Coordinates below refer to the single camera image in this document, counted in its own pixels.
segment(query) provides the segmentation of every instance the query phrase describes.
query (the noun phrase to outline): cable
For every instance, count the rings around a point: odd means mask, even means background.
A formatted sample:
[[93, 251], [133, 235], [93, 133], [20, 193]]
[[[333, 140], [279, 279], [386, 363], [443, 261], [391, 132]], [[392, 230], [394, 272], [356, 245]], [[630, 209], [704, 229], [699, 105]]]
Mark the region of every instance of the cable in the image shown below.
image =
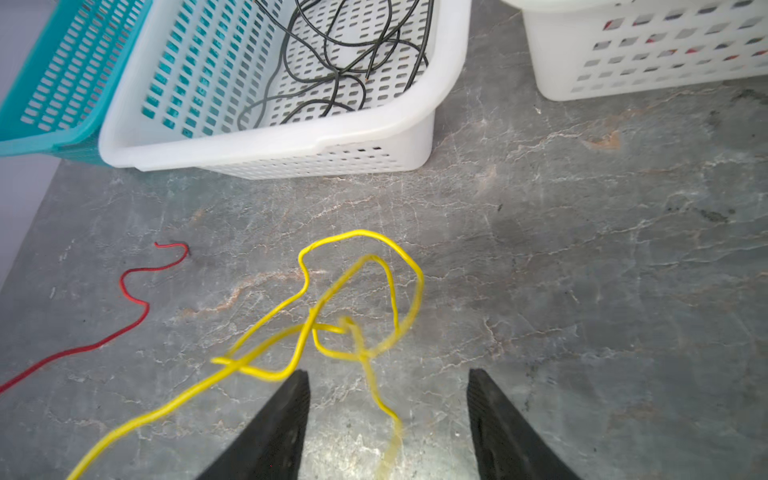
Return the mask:
[[182, 255], [179, 260], [176, 260], [173, 263], [169, 263], [166, 266], [132, 268], [130, 270], [126, 270], [125, 272], [123, 272], [122, 275], [120, 275], [120, 290], [122, 290], [123, 295], [125, 295], [125, 297], [128, 298], [131, 302], [137, 303], [138, 305], [141, 305], [141, 306], [144, 307], [144, 312], [141, 314], [141, 316], [139, 317], [138, 320], [133, 322], [131, 325], [128, 325], [126, 327], [123, 327], [122, 329], [119, 329], [117, 332], [112, 333], [110, 336], [107, 336], [107, 337], [99, 340], [96, 343], [92, 343], [91, 345], [86, 345], [86, 346], [79, 346], [79, 347], [73, 348], [73, 349], [64, 350], [62, 352], [55, 353], [55, 354], [53, 354], [53, 355], [51, 355], [49, 357], [46, 357], [43, 360], [40, 360], [39, 362], [37, 362], [33, 366], [31, 366], [28, 369], [26, 369], [24, 372], [19, 373], [17, 376], [13, 377], [12, 379], [7, 381], [6, 383], [3, 383], [0, 386], [0, 395], [2, 395], [6, 390], [10, 389], [11, 387], [16, 385], [17, 383], [21, 382], [23, 379], [25, 379], [28, 376], [30, 376], [32, 373], [35, 373], [36, 371], [38, 371], [42, 367], [48, 365], [51, 362], [54, 362], [55, 360], [58, 360], [60, 358], [64, 358], [66, 356], [75, 355], [75, 354], [78, 354], [78, 353], [85, 353], [85, 352], [90, 352], [90, 351], [96, 350], [97, 348], [99, 348], [99, 347], [109, 343], [110, 341], [118, 338], [123, 333], [129, 332], [129, 331], [133, 330], [134, 328], [136, 328], [137, 326], [141, 325], [141, 323], [144, 321], [144, 319], [147, 318], [147, 315], [149, 315], [149, 303], [147, 303], [147, 302], [145, 302], [143, 300], [139, 300], [138, 298], [132, 296], [128, 292], [128, 290], [125, 288], [125, 282], [124, 282], [125, 281], [125, 277], [130, 275], [131, 273], [136, 273], [136, 272], [159, 272], [161, 270], [169, 269], [169, 268], [171, 268], [173, 266], [178, 265], [179, 263], [181, 263], [182, 260], [187, 258], [187, 255], [188, 255], [188, 253], [190, 251], [189, 247], [187, 245], [185, 245], [184, 243], [171, 243], [171, 244], [168, 244], [168, 245], [160, 245], [159, 243], [155, 242], [154, 245], [157, 248], [183, 247], [184, 248], [184, 255]]
[[[291, 303], [301, 298], [306, 293], [306, 291], [310, 288], [310, 272], [306, 268], [306, 265], [304, 263], [304, 257], [312, 250], [322, 247], [323, 245], [327, 245], [328, 243], [339, 242], [341, 240], [346, 240], [353, 237], [371, 237], [380, 242], [383, 242], [388, 247], [392, 248], [395, 252], [397, 252], [397, 254], [400, 255], [401, 258], [415, 272], [416, 274], [415, 292], [413, 296], [413, 301], [411, 302], [411, 306], [408, 310], [408, 313], [406, 314], [405, 319], [402, 322], [399, 322], [397, 303], [396, 303], [395, 280], [389, 266], [387, 266], [384, 260], [382, 260], [380, 257], [376, 255], [365, 255], [364, 257], [361, 257], [360, 259], [358, 259], [317, 300], [317, 303], [315, 303], [315, 305], [310, 308], [309, 315], [307, 316], [306, 321], [304, 323], [291, 326], [290, 328], [287, 328], [282, 332], [279, 332], [276, 335], [271, 336], [270, 338], [264, 340], [256, 348], [242, 355], [239, 359], [233, 358], [233, 356], [243, 347], [245, 342], [254, 333], [256, 333], [262, 326], [264, 326], [267, 322], [269, 322], [280, 311], [282, 311], [283, 309], [288, 307]], [[368, 230], [353, 230], [347, 233], [341, 233], [340, 235], [334, 235], [333, 237], [327, 237], [322, 240], [318, 240], [310, 244], [308, 247], [305, 247], [303, 250], [299, 252], [298, 261], [299, 261], [299, 267], [301, 268], [301, 271], [304, 275], [304, 285], [302, 286], [301, 290], [295, 295], [291, 296], [289, 299], [284, 300], [280, 305], [276, 306], [274, 309], [272, 309], [272, 311], [270, 311], [262, 319], [256, 322], [255, 325], [251, 326], [235, 342], [232, 348], [230, 348], [230, 350], [227, 352], [227, 356], [213, 359], [212, 363], [217, 365], [223, 365], [223, 368], [219, 372], [216, 372], [213, 375], [208, 376], [206, 379], [202, 380], [201, 382], [184, 390], [179, 396], [177, 396], [176, 398], [174, 398], [164, 406], [161, 406], [159, 409], [156, 409], [147, 414], [138, 416], [135, 419], [132, 419], [124, 423], [123, 425], [117, 427], [116, 429], [112, 430], [111, 432], [109, 432], [101, 440], [99, 440], [98, 443], [96, 443], [96, 445], [94, 445], [91, 448], [91, 450], [80, 460], [80, 462], [74, 467], [72, 472], [67, 477], [67, 480], [77, 480], [78, 478], [80, 478], [83, 472], [85, 472], [85, 470], [88, 468], [88, 466], [91, 463], [93, 463], [93, 461], [107, 447], [115, 443], [118, 439], [126, 436], [128, 433], [133, 432], [135, 429], [143, 425], [146, 425], [166, 415], [169, 415], [174, 410], [181, 407], [184, 403], [188, 402], [196, 395], [200, 394], [201, 392], [204, 392], [206, 389], [217, 384], [221, 380], [227, 378], [228, 376], [232, 375], [237, 371], [240, 371], [247, 375], [255, 376], [258, 379], [261, 379], [266, 382], [282, 382], [284, 379], [288, 378], [296, 370], [297, 366], [299, 365], [299, 361], [301, 360], [301, 356], [304, 352], [304, 348], [306, 347], [306, 343], [310, 336], [310, 333], [313, 334], [315, 347], [322, 354], [334, 359], [360, 362], [360, 364], [363, 367], [363, 370], [366, 373], [366, 378], [368, 379], [368, 383], [371, 388], [371, 396], [376, 402], [376, 405], [392, 418], [394, 422], [392, 438], [389, 442], [389, 447], [387, 448], [385, 455], [382, 458], [382, 462], [379, 465], [379, 470], [377, 471], [377, 475], [376, 475], [377, 478], [386, 478], [389, 475], [389, 471], [391, 470], [392, 466], [394, 465], [397, 451], [399, 449], [400, 444], [402, 443], [402, 422], [400, 421], [400, 418], [397, 416], [397, 414], [394, 411], [392, 411], [381, 400], [379, 389], [378, 389], [378, 386], [376, 385], [376, 375], [373, 372], [373, 369], [370, 365], [370, 360], [376, 358], [378, 355], [381, 355], [382, 353], [391, 349], [398, 341], [400, 341], [400, 339], [413, 326], [413, 323], [416, 320], [416, 316], [419, 313], [419, 308], [421, 307], [421, 303], [422, 303], [422, 294], [424, 291], [424, 273], [422, 272], [422, 269], [419, 267], [419, 265], [397, 243], [393, 242], [392, 240], [383, 236], [380, 233], [371, 232]], [[387, 283], [389, 284], [389, 295], [392, 301], [392, 316], [393, 316], [392, 323], [394, 325], [394, 331], [390, 333], [378, 345], [374, 346], [373, 348], [367, 349], [365, 346], [364, 339], [362, 337], [362, 332], [360, 332], [357, 325], [349, 317], [343, 317], [339, 321], [338, 326], [318, 323], [317, 317], [322, 311], [323, 307], [331, 300], [331, 298], [333, 298], [346, 285], [346, 283], [349, 282], [349, 280], [353, 276], [355, 276], [355, 274], [357, 274], [357, 272], [360, 271], [360, 269], [362, 269], [364, 265], [366, 265], [369, 262], [376, 262], [384, 268]], [[340, 352], [340, 351], [327, 349], [320, 342], [319, 335], [318, 335], [318, 332], [320, 330], [325, 332], [330, 332], [330, 333], [337, 333], [340, 335], [351, 334], [355, 341], [355, 352], [348, 353], [348, 352]], [[291, 358], [290, 362], [284, 369], [274, 372], [274, 371], [265, 370], [265, 369], [261, 369], [261, 368], [249, 365], [252, 361], [254, 361], [257, 357], [263, 354], [272, 345], [292, 335], [298, 335], [299, 338], [296, 341], [296, 347], [293, 351], [293, 357]]]
[[[259, 115], [257, 117], [257, 121], [253, 124], [253, 128], [259, 127], [261, 125], [261, 122], [264, 118], [264, 115], [266, 114], [266, 107], [267, 103], [271, 100], [277, 100], [277, 99], [288, 99], [288, 98], [294, 98], [296, 96], [300, 96], [305, 94], [308, 91], [313, 90], [314, 88], [319, 87], [320, 85], [323, 85], [329, 81], [333, 82], [333, 90], [332, 94], [329, 97], [324, 97], [324, 102], [317, 102], [314, 101], [314, 99], [310, 99], [308, 101], [305, 101], [301, 104], [299, 104], [292, 112], [289, 114], [283, 114], [283, 119], [281, 119], [280, 124], [285, 124], [288, 121], [291, 120], [297, 113], [301, 112], [306, 106], [311, 104], [317, 104], [317, 103], [325, 103], [327, 106], [323, 110], [323, 113], [319, 115], [319, 117], [325, 117], [327, 116], [333, 107], [340, 107], [344, 108], [347, 111], [352, 111], [353, 109], [346, 108], [343, 104], [336, 101], [336, 98], [339, 94], [339, 88], [340, 88], [340, 82], [343, 78], [355, 78], [354, 75], [348, 75], [348, 74], [364, 74], [365, 80], [368, 81], [370, 78], [370, 75], [383, 67], [386, 63], [390, 61], [390, 58], [395, 54], [398, 45], [407, 45], [410, 48], [414, 48], [418, 51], [416, 63], [414, 65], [414, 68], [411, 72], [411, 75], [409, 77], [409, 80], [406, 84], [406, 87], [403, 91], [407, 91], [415, 81], [415, 77], [419, 72], [419, 69], [421, 68], [422, 62], [424, 62], [424, 65], [426, 67], [429, 66], [429, 61], [427, 60], [425, 56], [425, 50], [426, 45], [429, 40], [429, 30], [431, 28], [432, 24], [432, 11], [434, 9], [434, 0], [429, 0], [429, 6], [428, 6], [428, 14], [427, 14], [427, 22], [426, 22], [426, 31], [423, 35], [422, 45], [416, 46], [415, 44], [411, 43], [410, 41], [402, 40], [400, 38], [401, 30], [403, 26], [408, 23], [409, 19], [412, 17], [415, 10], [418, 8], [419, 3], [421, 0], [414, 0], [413, 3], [410, 5], [408, 11], [406, 12], [406, 15], [392, 28], [389, 29], [389, 26], [392, 22], [392, 16], [393, 16], [393, 7], [392, 7], [392, 0], [387, 0], [388, 5], [388, 15], [386, 19], [386, 24], [384, 25], [384, 28], [382, 28], [381, 32], [379, 33], [379, 37], [374, 41], [361, 41], [357, 43], [353, 42], [347, 42], [347, 41], [340, 41], [338, 38], [334, 38], [331, 36], [331, 32], [333, 31], [334, 26], [336, 25], [336, 21], [339, 18], [341, 11], [343, 10], [344, 6], [346, 5], [346, 0], [341, 0], [339, 4], [336, 7], [336, 12], [334, 13], [331, 22], [327, 28], [326, 32], [323, 32], [320, 30], [317, 26], [315, 26], [307, 17], [307, 12], [318, 5], [322, 0], [304, 0], [303, 2], [300, 2], [300, 0], [295, 0], [296, 2], [296, 9], [294, 10], [293, 14], [291, 15], [291, 18], [288, 22], [288, 25], [281, 25], [274, 16], [269, 12], [269, 9], [262, 3], [263, 0], [253, 0], [253, 2], [256, 4], [256, 6], [261, 10], [262, 13], [264, 13], [268, 19], [275, 24], [279, 29], [285, 32], [285, 36], [283, 38], [283, 43], [280, 47], [280, 53], [279, 58], [277, 62], [277, 66], [275, 67], [274, 72], [270, 76], [268, 82], [266, 83], [265, 89], [264, 89], [264, 95], [261, 100], [251, 102], [249, 104], [246, 104], [246, 106], [243, 108], [243, 110], [240, 112], [240, 114], [237, 117], [237, 128], [238, 130], [242, 131], [245, 130], [246, 127], [243, 125], [243, 119], [246, 115], [248, 115], [254, 108], [260, 107], [259, 109]], [[318, 35], [323, 39], [323, 52], [320, 54], [312, 45], [310, 45], [305, 39], [299, 37], [295, 33], [293, 33], [293, 29], [296, 26], [296, 21], [301, 18], [304, 20], [304, 22]], [[299, 75], [294, 73], [291, 70], [290, 64], [288, 62], [287, 57], [287, 51], [288, 51], [288, 45], [291, 40], [298, 41], [303, 47], [306, 47], [309, 50], [309, 53], [317, 58], [318, 62], [326, 69], [328, 69], [331, 73], [325, 76], [316, 76], [314, 78], [306, 79], [301, 78]], [[349, 63], [346, 67], [340, 67], [337, 65], [334, 65], [331, 61], [329, 54], [328, 54], [328, 43], [331, 42], [334, 45], [339, 45], [342, 47], [363, 47], [363, 46], [370, 46], [367, 48], [361, 55], [359, 55], [354, 61]], [[391, 43], [392, 48], [389, 49], [387, 54], [385, 55], [384, 59], [381, 60], [380, 63], [376, 64], [376, 57], [378, 56], [378, 51], [381, 45], [384, 43]], [[355, 65], [360, 63], [363, 59], [365, 59], [368, 55], [371, 55], [371, 58], [369, 60], [368, 68], [355, 68]], [[305, 89], [300, 89], [296, 92], [293, 92], [292, 94], [279, 94], [274, 95], [272, 97], [269, 96], [269, 91], [272, 87], [272, 84], [277, 77], [277, 75], [280, 72], [280, 69], [284, 68], [286, 74], [290, 76], [294, 81], [298, 83], [304, 83], [304, 84], [311, 84], [310, 87]], [[362, 110], [365, 106], [366, 100], [367, 100], [367, 91], [365, 88], [365, 84], [363, 84], [361, 81], [358, 82], [361, 89], [362, 89], [362, 101], [360, 102], [358, 110]]]

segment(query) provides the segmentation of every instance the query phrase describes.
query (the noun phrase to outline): yellow wire loop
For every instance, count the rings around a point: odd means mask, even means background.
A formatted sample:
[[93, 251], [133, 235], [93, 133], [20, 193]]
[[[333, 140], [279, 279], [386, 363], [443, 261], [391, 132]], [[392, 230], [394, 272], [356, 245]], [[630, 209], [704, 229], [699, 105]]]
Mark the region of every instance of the yellow wire loop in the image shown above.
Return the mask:
[[[243, 344], [254, 333], [256, 333], [258, 329], [260, 329], [267, 322], [269, 322], [276, 314], [278, 314], [278, 312], [285, 309], [291, 303], [301, 298], [304, 295], [304, 293], [306, 293], [306, 291], [310, 288], [310, 272], [308, 271], [308, 269], [306, 268], [306, 265], [304, 264], [305, 255], [307, 255], [309, 252], [311, 252], [312, 250], [315, 250], [318, 247], [327, 245], [328, 243], [338, 242], [338, 241], [346, 240], [353, 237], [371, 237], [385, 243], [387, 246], [389, 246], [395, 252], [397, 252], [397, 254], [400, 255], [401, 258], [416, 273], [416, 287], [415, 287], [415, 293], [413, 296], [413, 301], [411, 302], [411, 307], [408, 310], [408, 313], [406, 314], [406, 317], [402, 321], [402, 323], [399, 322], [399, 317], [398, 317], [397, 302], [395, 298], [395, 280], [394, 280], [394, 277], [392, 276], [392, 271], [390, 270], [386, 262], [382, 260], [380, 257], [376, 255], [365, 255], [363, 257], [360, 257], [354, 263], [354, 265], [352, 265], [336, 282], [334, 282], [333, 285], [328, 290], [326, 290], [326, 292], [319, 298], [319, 300], [317, 300], [317, 303], [315, 303], [315, 305], [312, 308], [310, 308], [310, 314], [308, 315], [304, 323], [300, 325], [292, 326], [290, 328], [283, 330], [282, 332], [279, 332], [271, 336], [270, 338], [260, 343], [256, 348], [250, 350], [248, 353], [241, 356], [239, 359], [234, 359], [233, 356], [237, 353], [238, 350], [240, 350], [240, 348], [242, 348]], [[389, 284], [389, 295], [392, 301], [392, 316], [393, 316], [392, 322], [395, 327], [391, 334], [389, 334], [381, 343], [379, 343], [378, 345], [374, 346], [371, 349], [366, 348], [366, 343], [362, 335], [362, 330], [357, 326], [356, 323], [352, 321], [351, 318], [342, 317], [339, 320], [338, 326], [326, 325], [324, 323], [318, 323], [316, 321], [318, 315], [320, 314], [320, 311], [329, 302], [329, 300], [331, 300], [331, 298], [333, 298], [333, 296], [336, 295], [344, 287], [344, 285], [347, 282], [349, 282], [349, 280], [358, 271], [360, 271], [360, 269], [362, 269], [366, 263], [369, 263], [369, 262], [378, 263], [384, 269], [387, 283]], [[299, 252], [299, 267], [301, 268], [301, 271], [304, 274], [304, 286], [302, 286], [301, 290], [297, 294], [291, 296], [289, 299], [283, 301], [280, 305], [276, 306], [274, 309], [272, 309], [271, 312], [266, 314], [262, 319], [256, 322], [256, 324], [251, 326], [234, 343], [232, 348], [227, 352], [227, 356], [217, 357], [212, 359], [211, 360], [212, 363], [217, 365], [223, 365], [223, 368], [221, 370], [207, 377], [206, 379], [200, 381], [199, 383], [191, 386], [190, 388], [184, 390], [179, 396], [177, 396], [175, 399], [171, 400], [169, 403], [165, 404], [164, 406], [161, 406], [159, 409], [156, 409], [152, 412], [138, 416], [135, 419], [129, 420], [128, 422], [124, 423], [123, 425], [120, 425], [116, 429], [109, 432], [101, 440], [99, 440], [96, 443], [96, 445], [94, 445], [91, 448], [91, 450], [80, 460], [80, 462], [74, 467], [72, 472], [67, 477], [67, 480], [77, 480], [78, 478], [80, 478], [85, 472], [85, 470], [91, 465], [91, 463], [93, 463], [94, 460], [107, 447], [115, 443], [120, 438], [126, 436], [128, 433], [133, 432], [135, 429], [143, 425], [154, 422], [155, 420], [158, 420], [172, 413], [174, 410], [181, 407], [184, 403], [188, 402], [199, 393], [202, 393], [203, 391], [209, 389], [211, 386], [215, 385], [216, 383], [220, 382], [221, 380], [227, 378], [228, 376], [232, 375], [237, 371], [241, 373], [245, 373], [247, 375], [254, 376], [266, 382], [281, 382], [284, 379], [288, 378], [296, 370], [296, 368], [299, 365], [299, 361], [301, 360], [301, 356], [304, 352], [304, 347], [306, 346], [306, 341], [309, 338], [310, 332], [312, 332], [313, 334], [315, 347], [323, 355], [326, 355], [334, 359], [360, 363], [363, 371], [366, 374], [366, 379], [371, 389], [371, 396], [373, 397], [373, 401], [382, 411], [384, 411], [384, 413], [392, 417], [392, 421], [394, 422], [392, 439], [390, 440], [389, 447], [385, 451], [382, 461], [379, 465], [379, 468], [376, 471], [377, 478], [388, 478], [389, 473], [391, 472], [392, 467], [394, 466], [397, 452], [400, 448], [400, 445], [402, 444], [402, 422], [400, 421], [400, 418], [397, 416], [397, 414], [381, 400], [381, 395], [379, 394], [379, 387], [376, 383], [376, 374], [373, 372], [373, 368], [371, 367], [371, 359], [376, 358], [378, 355], [381, 355], [382, 353], [392, 348], [402, 338], [402, 336], [408, 332], [411, 326], [413, 326], [413, 323], [416, 320], [416, 315], [418, 315], [419, 308], [421, 307], [421, 303], [422, 303], [422, 294], [424, 291], [424, 273], [422, 272], [422, 269], [419, 268], [419, 265], [415, 261], [413, 261], [413, 259], [397, 243], [393, 242], [392, 240], [383, 236], [380, 233], [371, 232], [368, 230], [352, 230], [351, 232], [341, 233], [340, 235], [334, 235], [332, 237], [327, 237], [322, 240], [318, 240], [315, 243], [312, 243], [311, 245], [309, 245], [308, 247], [304, 248]], [[327, 349], [320, 342], [320, 339], [318, 336], [318, 331], [320, 330], [330, 332], [330, 333], [337, 333], [340, 335], [346, 335], [346, 334], [352, 335], [355, 342], [355, 352], [348, 353], [348, 352], [340, 352], [336, 350]], [[265, 369], [261, 369], [261, 368], [250, 365], [252, 361], [254, 361], [257, 357], [259, 357], [265, 351], [267, 351], [272, 345], [278, 343], [282, 339], [287, 338], [288, 336], [292, 336], [296, 334], [299, 335], [299, 338], [296, 341], [296, 348], [293, 351], [293, 357], [291, 358], [291, 361], [289, 362], [288, 366], [286, 366], [285, 369], [280, 370], [279, 372], [273, 372], [270, 370], [265, 370]]]

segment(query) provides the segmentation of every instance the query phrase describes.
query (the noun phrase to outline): teal basket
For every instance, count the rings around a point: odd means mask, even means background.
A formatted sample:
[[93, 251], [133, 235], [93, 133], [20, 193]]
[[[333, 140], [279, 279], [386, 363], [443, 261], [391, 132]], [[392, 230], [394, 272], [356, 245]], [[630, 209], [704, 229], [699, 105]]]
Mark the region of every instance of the teal basket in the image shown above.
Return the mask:
[[98, 133], [151, 0], [60, 0], [0, 110], [0, 156], [106, 165]]

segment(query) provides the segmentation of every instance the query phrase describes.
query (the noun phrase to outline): white plastic basket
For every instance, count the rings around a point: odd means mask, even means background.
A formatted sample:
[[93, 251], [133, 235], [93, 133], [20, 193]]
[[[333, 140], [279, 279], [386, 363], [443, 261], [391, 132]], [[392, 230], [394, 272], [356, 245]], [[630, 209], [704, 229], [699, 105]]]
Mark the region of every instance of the white plastic basket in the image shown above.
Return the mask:
[[768, 0], [505, 1], [551, 100], [768, 74]]
[[[296, 8], [295, 0], [261, 1], [282, 25]], [[420, 45], [428, 0], [393, 0], [392, 24], [414, 1], [420, 3], [403, 27], [402, 39]], [[324, 28], [338, 2], [323, 0], [307, 16]], [[344, 8], [348, 13], [339, 17], [334, 36], [347, 42], [378, 37], [386, 0], [348, 0]], [[279, 124], [297, 102], [327, 98], [333, 86], [329, 83], [306, 98], [269, 102], [259, 128], [238, 131], [243, 106], [263, 97], [284, 33], [260, 14], [253, 0], [155, 1], [101, 129], [99, 151], [114, 167], [201, 167], [250, 179], [418, 168], [432, 150], [435, 108], [465, 60], [469, 8], [470, 0], [435, 0], [426, 49], [429, 66], [422, 64], [417, 82], [405, 93], [403, 74], [411, 72], [418, 51], [397, 45], [389, 62], [366, 84], [364, 109], [346, 112], [334, 107], [330, 115], [319, 118], [324, 109], [319, 105]], [[322, 40], [300, 22], [294, 33], [319, 50]], [[377, 61], [389, 49], [384, 44]], [[357, 52], [334, 47], [331, 55], [339, 56], [337, 65], [345, 65]], [[322, 68], [294, 40], [288, 55], [294, 71]], [[280, 72], [270, 96], [306, 85], [291, 82]], [[349, 99], [358, 90], [352, 83], [342, 83], [339, 99], [355, 102]], [[256, 116], [246, 115], [244, 123], [252, 127]]]

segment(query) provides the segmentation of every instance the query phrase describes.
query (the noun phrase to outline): black cable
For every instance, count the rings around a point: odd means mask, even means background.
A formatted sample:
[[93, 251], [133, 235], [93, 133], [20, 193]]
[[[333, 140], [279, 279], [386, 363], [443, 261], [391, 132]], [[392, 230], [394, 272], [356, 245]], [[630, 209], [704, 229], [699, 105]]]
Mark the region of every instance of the black cable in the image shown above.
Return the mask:
[[[269, 18], [269, 20], [276, 24], [276, 26], [285, 32], [285, 36], [283, 38], [283, 43], [280, 47], [280, 55], [278, 57], [277, 66], [275, 68], [275, 71], [270, 76], [268, 82], [265, 85], [264, 95], [261, 100], [252, 102], [250, 104], [247, 104], [246, 107], [243, 109], [243, 111], [240, 112], [240, 114], [237, 117], [237, 127], [239, 130], [244, 130], [245, 127], [242, 125], [243, 118], [245, 115], [249, 114], [254, 108], [261, 106], [260, 114], [257, 118], [256, 123], [254, 124], [254, 128], [258, 127], [261, 124], [261, 121], [263, 120], [264, 115], [266, 114], [266, 104], [269, 101], [273, 100], [279, 100], [281, 98], [294, 98], [296, 96], [305, 94], [308, 91], [311, 91], [315, 88], [319, 88], [322, 85], [328, 83], [329, 81], [333, 81], [333, 93], [330, 96], [330, 99], [328, 98], [316, 98], [311, 99], [308, 101], [305, 101], [296, 108], [293, 109], [289, 114], [285, 115], [285, 118], [280, 122], [281, 124], [286, 124], [288, 121], [290, 121], [296, 114], [302, 111], [306, 106], [311, 104], [326, 104], [327, 107], [324, 110], [324, 112], [320, 115], [320, 117], [327, 116], [333, 107], [339, 107], [343, 108], [347, 111], [354, 111], [354, 108], [350, 107], [347, 104], [339, 103], [336, 101], [336, 98], [339, 93], [340, 89], [340, 82], [344, 78], [351, 78], [354, 81], [358, 83], [358, 85], [362, 89], [362, 100], [360, 102], [360, 105], [358, 107], [358, 110], [362, 110], [366, 101], [367, 101], [367, 90], [365, 84], [355, 76], [354, 74], [364, 74], [366, 76], [366, 81], [368, 80], [369, 76], [379, 70], [381, 67], [383, 67], [384, 64], [389, 62], [389, 59], [394, 55], [396, 52], [398, 45], [406, 45], [410, 48], [414, 48], [419, 53], [416, 57], [416, 63], [414, 66], [413, 71], [411, 72], [411, 75], [409, 77], [409, 80], [406, 84], [406, 88], [404, 91], [407, 91], [414, 83], [415, 77], [419, 72], [419, 69], [421, 67], [421, 63], [424, 62], [425, 66], [429, 66], [429, 60], [425, 56], [426, 54], [426, 47], [429, 42], [429, 30], [432, 25], [432, 15], [434, 11], [434, 0], [428, 0], [429, 4], [427, 7], [427, 19], [426, 19], [426, 26], [425, 26], [425, 33], [423, 35], [422, 44], [420, 47], [417, 47], [415, 44], [411, 43], [410, 41], [402, 40], [400, 38], [402, 27], [405, 25], [405, 23], [408, 22], [408, 20], [413, 15], [414, 11], [418, 7], [420, 0], [414, 0], [412, 5], [410, 6], [409, 10], [407, 11], [405, 17], [398, 22], [398, 24], [391, 30], [388, 31], [389, 26], [392, 22], [393, 17], [393, 7], [392, 7], [392, 0], [387, 0], [388, 4], [388, 15], [387, 15], [387, 21], [386, 25], [384, 25], [384, 28], [379, 34], [379, 37], [375, 41], [364, 41], [364, 42], [358, 42], [358, 43], [352, 43], [352, 42], [344, 42], [340, 41], [336, 38], [331, 37], [331, 32], [333, 31], [333, 27], [336, 24], [337, 19], [339, 18], [341, 11], [346, 4], [346, 0], [340, 0], [339, 5], [336, 9], [336, 13], [334, 14], [330, 25], [328, 27], [327, 33], [323, 33], [320, 31], [306, 16], [306, 13], [316, 5], [318, 5], [322, 0], [303, 0], [303, 2], [300, 2], [300, 0], [296, 0], [296, 10], [291, 15], [290, 21], [287, 26], [283, 26], [280, 24], [268, 11], [267, 7], [265, 5], [262, 5], [260, 0], [253, 0], [253, 2], [257, 5], [257, 7]], [[323, 39], [323, 53], [322, 55], [307, 41], [303, 40], [301, 37], [293, 33], [294, 28], [296, 27], [296, 21], [298, 18], [301, 17], [302, 20], [304, 20], [307, 25], [315, 31], [322, 39]], [[291, 40], [298, 41], [302, 46], [306, 47], [312, 56], [317, 58], [318, 62], [324, 67], [330, 70], [332, 73], [325, 75], [325, 76], [317, 76], [312, 79], [305, 79], [301, 78], [299, 75], [295, 74], [289, 65], [289, 59], [287, 57], [288, 52], [288, 46], [290, 44]], [[328, 54], [328, 43], [331, 42], [335, 45], [343, 46], [343, 47], [362, 47], [362, 46], [369, 46], [370, 48], [367, 48], [361, 55], [358, 55], [358, 57], [349, 63], [346, 67], [342, 68], [340, 66], [334, 65], [331, 61], [329, 54]], [[389, 50], [387, 55], [385, 55], [384, 59], [376, 64], [376, 56], [378, 56], [378, 50], [384, 43], [391, 43], [392, 48]], [[354, 68], [355, 65], [363, 61], [367, 55], [371, 55], [370, 63], [368, 65], [367, 69], [363, 68]], [[282, 67], [285, 67], [285, 72], [296, 82], [304, 83], [304, 84], [310, 84], [307, 88], [300, 89], [296, 92], [290, 93], [290, 94], [278, 94], [274, 95], [272, 97], [269, 97], [269, 91], [271, 89], [272, 83], [274, 82], [277, 75], [280, 73], [280, 69]]]

